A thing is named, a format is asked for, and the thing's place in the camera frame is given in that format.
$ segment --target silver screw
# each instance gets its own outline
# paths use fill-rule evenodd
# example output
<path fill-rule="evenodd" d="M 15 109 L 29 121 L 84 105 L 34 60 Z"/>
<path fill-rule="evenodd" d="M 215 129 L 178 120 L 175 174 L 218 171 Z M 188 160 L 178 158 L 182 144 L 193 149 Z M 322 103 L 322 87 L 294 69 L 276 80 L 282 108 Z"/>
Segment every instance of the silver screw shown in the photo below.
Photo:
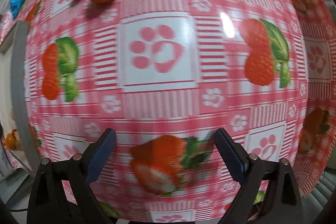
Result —
<path fill-rule="evenodd" d="M 43 165 L 46 165 L 46 164 L 49 163 L 49 159 L 48 159 L 48 158 L 44 158 L 44 159 L 41 161 L 41 163 L 42 163 Z"/>
<path fill-rule="evenodd" d="M 258 156 L 255 153 L 250 153 L 249 157 L 251 160 L 256 160 L 258 158 Z"/>
<path fill-rule="evenodd" d="M 284 164 L 284 165 L 288 165 L 289 164 L 289 161 L 285 158 L 281 159 L 281 163 Z"/>
<path fill-rule="evenodd" d="M 80 160 L 82 158 L 82 154 L 74 154 L 72 157 L 74 160 Z"/>

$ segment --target table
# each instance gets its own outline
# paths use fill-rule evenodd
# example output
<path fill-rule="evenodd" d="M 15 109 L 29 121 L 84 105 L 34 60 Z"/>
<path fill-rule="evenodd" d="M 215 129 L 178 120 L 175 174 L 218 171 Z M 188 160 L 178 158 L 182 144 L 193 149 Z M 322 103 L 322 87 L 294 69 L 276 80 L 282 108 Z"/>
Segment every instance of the table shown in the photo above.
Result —
<path fill-rule="evenodd" d="M 38 2 L 26 46 L 25 91 L 40 153 L 53 161 L 69 159 L 113 128 L 116 152 L 91 188 L 118 217 L 221 217 L 239 185 L 218 151 L 205 150 L 219 127 L 248 153 L 287 158 L 305 194 L 314 187 L 320 176 L 314 166 L 326 164 L 325 150 L 335 140 L 333 27 L 329 43 L 323 37 L 307 40 L 307 32 L 328 34 L 323 24 L 305 22 L 291 0 L 115 0 L 99 6 L 89 0 L 27 0 L 18 19 Z M 1 37 L 11 24 L 5 15 Z M 257 41 L 266 41 L 262 47 L 250 39 L 244 24 L 251 32 L 276 33 L 278 51 L 265 33 Z M 48 100 L 42 85 L 53 76 L 42 60 L 55 41 L 78 58 L 75 71 L 63 75 L 59 95 Z M 328 79 L 316 73 L 314 78 L 307 64 L 306 47 L 316 43 L 328 53 L 322 70 Z M 318 148 L 296 156 L 306 111 L 316 107 L 329 111 L 331 128 Z M 75 202 L 70 186 L 64 188 Z"/>

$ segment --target plastic tablecloth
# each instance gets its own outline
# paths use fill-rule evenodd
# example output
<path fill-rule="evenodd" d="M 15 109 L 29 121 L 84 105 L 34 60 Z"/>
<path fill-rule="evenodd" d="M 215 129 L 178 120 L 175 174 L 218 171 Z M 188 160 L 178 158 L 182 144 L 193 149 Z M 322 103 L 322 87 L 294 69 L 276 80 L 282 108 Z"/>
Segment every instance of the plastic tablecloth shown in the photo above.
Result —
<path fill-rule="evenodd" d="M 27 0 L 18 20 L 38 10 L 29 16 L 25 97 L 41 154 L 69 159 L 113 128 L 116 150 L 91 185 L 107 211 L 135 221 L 206 220 L 222 216 L 239 189 L 207 146 L 224 127 L 248 153 L 287 158 L 307 194 L 335 140 L 336 34 L 321 0 L 297 2 Z M 1 39 L 12 25 L 5 14 Z M 52 75 L 42 64 L 53 54 Z M 330 128 L 296 155 L 316 108 L 329 112 Z"/>

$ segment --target blue gripper pad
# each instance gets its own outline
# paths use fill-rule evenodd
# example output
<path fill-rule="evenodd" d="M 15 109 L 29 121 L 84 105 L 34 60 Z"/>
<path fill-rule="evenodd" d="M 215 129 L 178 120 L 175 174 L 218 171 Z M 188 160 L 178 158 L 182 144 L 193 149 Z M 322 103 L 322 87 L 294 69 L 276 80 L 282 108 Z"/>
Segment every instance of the blue gripper pad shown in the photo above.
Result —
<path fill-rule="evenodd" d="M 234 141 L 224 128 L 217 129 L 215 133 L 215 145 L 232 179 L 242 185 L 245 181 L 246 168 L 234 149 Z"/>
<path fill-rule="evenodd" d="M 95 182 L 99 178 L 107 159 L 114 150 L 116 142 L 117 136 L 115 131 L 108 128 L 95 143 L 91 144 L 94 145 L 95 150 L 93 151 L 91 160 L 87 164 L 87 185 L 90 185 L 92 182 Z"/>

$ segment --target black cable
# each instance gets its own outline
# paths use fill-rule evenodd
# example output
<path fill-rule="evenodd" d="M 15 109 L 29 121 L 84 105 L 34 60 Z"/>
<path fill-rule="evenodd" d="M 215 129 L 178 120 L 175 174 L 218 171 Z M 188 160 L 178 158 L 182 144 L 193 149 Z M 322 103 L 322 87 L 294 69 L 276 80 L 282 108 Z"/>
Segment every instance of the black cable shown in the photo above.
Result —
<path fill-rule="evenodd" d="M 9 210 L 9 211 L 12 212 L 12 213 L 19 213 L 19 212 L 28 211 L 28 208 L 27 209 L 20 209 L 20 210 Z"/>

